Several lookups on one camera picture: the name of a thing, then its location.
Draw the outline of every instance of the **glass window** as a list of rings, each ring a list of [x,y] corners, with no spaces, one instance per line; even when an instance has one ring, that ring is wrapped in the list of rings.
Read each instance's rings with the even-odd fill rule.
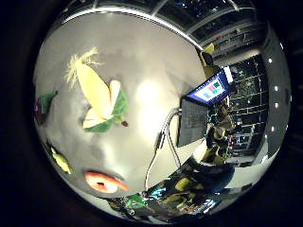
[[[266,124],[257,124],[255,125],[255,130],[254,130],[254,133],[263,133],[264,130],[265,130],[265,126]]]
[[[257,149],[261,139],[262,139],[261,134],[254,135],[253,138],[252,138],[252,141],[250,143],[249,148]]]
[[[89,9],[93,6],[95,0],[76,0],[67,7],[67,14],[70,16],[76,12]]]
[[[160,0],[99,0],[99,6],[122,6],[151,12]]]
[[[265,75],[259,77],[259,86],[261,91],[268,91],[268,81]]]
[[[250,0],[234,0],[234,2],[241,7],[252,7]]]
[[[237,145],[235,145],[233,148],[234,149],[246,149],[246,144],[241,144],[241,143],[238,143]]]
[[[169,0],[167,4],[159,10],[159,14],[171,19],[183,29],[188,29],[210,14],[228,7],[230,7],[228,1],[224,2],[222,0]],[[181,23],[180,19],[173,15],[175,11],[181,14],[180,17],[185,18],[185,23]]]
[[[244,114],[244,115],[241,115],[241,119],[242,119],[243,125],[252,125],[252,124],[256,124],[256,123],[260,122],[259,113]]]
[[[259,113],[259,122],[266,122],[267,121],[267,115],[268,115],[268,111],[263,111]]]
[[[226,28],[227,26],[233,25],[233,24],[243,21],[243,20],[254,21],[255,20],[254,12],[250,9],[243,9],[240,11],[233,11],[233,12],[227,13],[227,14],[207,23],[206,25],[201,26],[199,29],[194,31],[192,33],[192,35],[197,40],[203,40],[206,38],[206,36],[209,36],[210,34],[214,33],[215,31]]]
[[[258,74],[253,58],[238,62],[236,64],[231,65],[230,67],[231,71],[234,72],[237,77],[235,80],[251,78]]]
[[[261,55],[256,55],[254,57],[254,61],[255,61],[255,65],[257,67],[257,72],[258,74],[265,74],[266,70],[265,70],[265,65],[264,65],[264,61]]]
[[[176,26],[186,29],[189,25],[193,24],[196,19],[187,13],[183,7],[183,3],[175,4],[175,1],[168,1],[158,12],[158,17],[169,19]]]

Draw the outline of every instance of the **window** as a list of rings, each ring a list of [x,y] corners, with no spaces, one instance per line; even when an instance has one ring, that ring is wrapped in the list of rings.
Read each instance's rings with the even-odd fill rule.
[[[233,11],[230,13],[227,13],[209,23],[206,25],[200,27],[196,31],[192,33],[192,35],[197,40],[204,40],[206,36],[209,36],[210,34],[219,31],[220,29],[226,29],[227,26],[231,26],[237,22],[247,20],[247,21],[254,21],[255,16],[254,12],[250,9],[243,9],[240,11]]]
[[[121,6],[151,12],[160,0],[99,0],[98,6]]]
[[[262,134],[254,135],[249,148],[257,149],[261,140],[262,140]]]
[[[71,15],[74,14],[76,12],[85,10],[85,9],[89,9],[93,7],[95,0],[76,0],[73,1],[67,8],[67,14]]]
[[[167,4],[160,9],[159,14],[169,18],[183,29],[188,29],[202,21],[205,17],[230,6],[228,1],[224,2],[222,0],[169,0]]]

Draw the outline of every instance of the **yellow decoration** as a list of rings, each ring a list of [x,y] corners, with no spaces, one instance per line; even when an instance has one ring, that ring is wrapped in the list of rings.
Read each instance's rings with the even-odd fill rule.
[[[214,43],[210,43],[208,46],[203,48],[203,52],[208,53],[208,54],[212,54],[214,51],[215,51]]]
[[[94,47],[81,57],[72,56],[66,75],[71,89],[75,82],[79,81],[83,94],[91,105],[91,109],[88,110],[83,121],[84,129],[95,127],[114,117],[112,112],[120,92],[119,81],[112,80],[108,87],[95,70],[88,66],[88,64],[99,64],[91,59],[97,53],[98,51]]]
[[[56,152],[54,148],[51,149],[51,155],[53,156],[54,160],[58,164],[58,166],[64,171],[67,172],[68,174],[71,174],[71,169],[69,168],[67,160],[63,157],[63,155],[59,154]]]

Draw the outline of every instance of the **green decoration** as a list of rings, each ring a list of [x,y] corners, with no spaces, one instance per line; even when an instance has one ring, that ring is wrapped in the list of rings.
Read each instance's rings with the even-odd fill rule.
[[[128,106],[129,103],[127,96],[122,90],[120,90],[116,99],[115,107],[112,111],[112,115],[122,115],[127,111]]]
[[[113,124],[114,124],[114,119],[112,118],[101,124],[98,124],[92,128],[87,128],[85,130],[90,132],[106,132],[112,127]]]
[[[141,207],[146,207],[148,204],[142,200],[142,197],[138,194],[134,194],[128,197],[128,201],[126,202],[126,207],[137,209]]]
[[[57,93],[58,92],[55,91],[55,92],[47,93],[47,94],[39,97],[39,102],[41,103],[41,106],[42,106],[42,114],[48,113],[51,101],[54,98],[54,96],[57,95]]]

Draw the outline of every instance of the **computer monitor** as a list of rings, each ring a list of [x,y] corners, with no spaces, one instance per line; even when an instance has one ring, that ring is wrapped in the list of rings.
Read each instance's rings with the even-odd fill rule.
[[[212,106],[229,95],[229,83],[232,81],[231,71],[229,67],[225,67],[206,82],[189,92],[185,98],[196,103]]]

